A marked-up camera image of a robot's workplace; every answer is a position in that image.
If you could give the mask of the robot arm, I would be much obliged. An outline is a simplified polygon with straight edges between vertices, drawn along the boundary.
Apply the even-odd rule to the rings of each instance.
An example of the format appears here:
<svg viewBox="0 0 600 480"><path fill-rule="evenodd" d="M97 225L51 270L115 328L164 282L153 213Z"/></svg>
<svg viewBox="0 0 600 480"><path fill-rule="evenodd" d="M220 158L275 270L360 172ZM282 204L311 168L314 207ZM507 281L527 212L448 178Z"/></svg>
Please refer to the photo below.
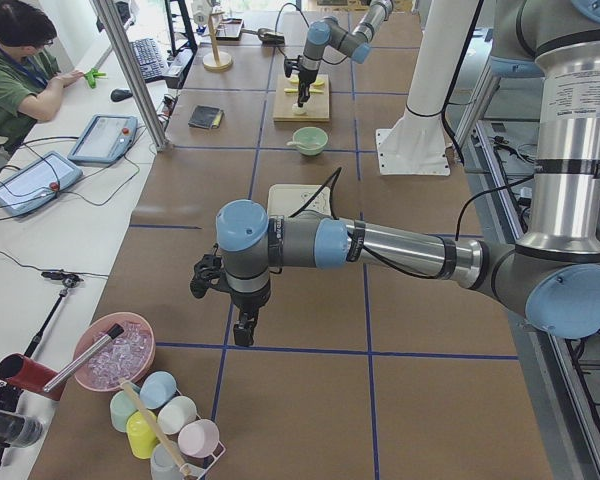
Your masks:
<svg viewBox="0 0 600 480"><path fill-rule="evenodd" d="M284 63L287 77L293 71L298 74L298 107L303 107L310 99L310 86L317 80L325 49L332 47L346 58L363 63L371 51L374 36L393 10L393 1L371 1L363 18L351 32L341 27L333 16L324 17L309 26L302 54Z"/></svg>
<svg viewBox="0 0 600 480"><path fill-rule="evenodd" d="M274 275L362 261L410 278L486 295L533 328L567 339L600 330L600 1L499 1L492 54L543 77L530 224L512 244L455 234L468 188L447 166L438 121L477 23L474 1L433 3L407 92L382 151L343 181L342 218L265 199L235 200L216 216L214 287L234 308L232 337L253 342Z"/></svg>

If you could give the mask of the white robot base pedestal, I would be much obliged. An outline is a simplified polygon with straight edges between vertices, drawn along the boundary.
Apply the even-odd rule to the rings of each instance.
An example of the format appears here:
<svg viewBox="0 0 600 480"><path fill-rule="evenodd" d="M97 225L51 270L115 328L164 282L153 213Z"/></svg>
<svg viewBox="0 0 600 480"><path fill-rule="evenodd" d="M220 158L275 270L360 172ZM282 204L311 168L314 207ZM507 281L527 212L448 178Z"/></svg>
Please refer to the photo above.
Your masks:
<svg viewBox="0 0 600 480"><path fill-rule="evenodd" d="M404 114L392 128L376 131L382 175L450 174L443 111L481 8L479 0L431 3Z"/></svg>

